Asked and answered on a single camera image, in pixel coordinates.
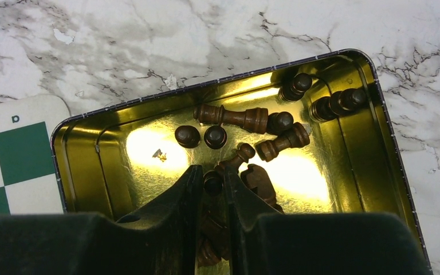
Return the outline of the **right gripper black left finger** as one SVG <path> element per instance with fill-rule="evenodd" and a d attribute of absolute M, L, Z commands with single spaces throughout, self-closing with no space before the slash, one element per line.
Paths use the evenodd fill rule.
<path fill-rule="evenodd" d="M 0 274 L 194 274 L 203 171 L 112 221 L 98 213 L 0 215 Z"/>

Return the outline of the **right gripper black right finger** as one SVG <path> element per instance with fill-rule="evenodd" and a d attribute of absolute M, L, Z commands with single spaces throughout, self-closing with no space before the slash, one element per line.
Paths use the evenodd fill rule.
<path fill-rule="evenodd" d="M 233 274 L 430 274 L 407 226 L 389 213 L 281 214 L 223 173 Z"/>

